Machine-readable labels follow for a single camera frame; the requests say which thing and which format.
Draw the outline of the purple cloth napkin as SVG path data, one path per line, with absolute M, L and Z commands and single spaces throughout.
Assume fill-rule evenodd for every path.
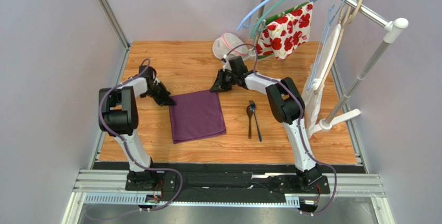
M 172 96 L 169 107 L 172 142 L 196 141 L 226 134 L 220 99 L 209 90 Z

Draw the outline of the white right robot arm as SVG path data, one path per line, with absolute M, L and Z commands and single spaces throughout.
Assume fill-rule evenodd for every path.
M 281 123 L 291 144 L 299 183 L 309 186 L 322 177 L 313 156 L 304 120 L 304 101 L 293 80 L 289 77 L 275 79 L 248 70 L 241 56 L 222 59 L 211 92 L 230 91 L 233 85 L 265 94 L 271 112 Z

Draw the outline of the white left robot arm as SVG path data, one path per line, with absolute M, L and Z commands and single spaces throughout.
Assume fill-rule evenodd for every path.
M 136 99 L 139 97 L 150 97 L 159 106 L 176 105 L 171 93 L 158 79 L 156 70 L 141 65 L 134 77 L 112 88 L 99 90 L 99 127 L 123 149 L 129 161 L 129 182 L 152 187 L 158 182 L 158 176 L 151 167 L 152 158 L 145 151 L 137 131 L 139 113 Z

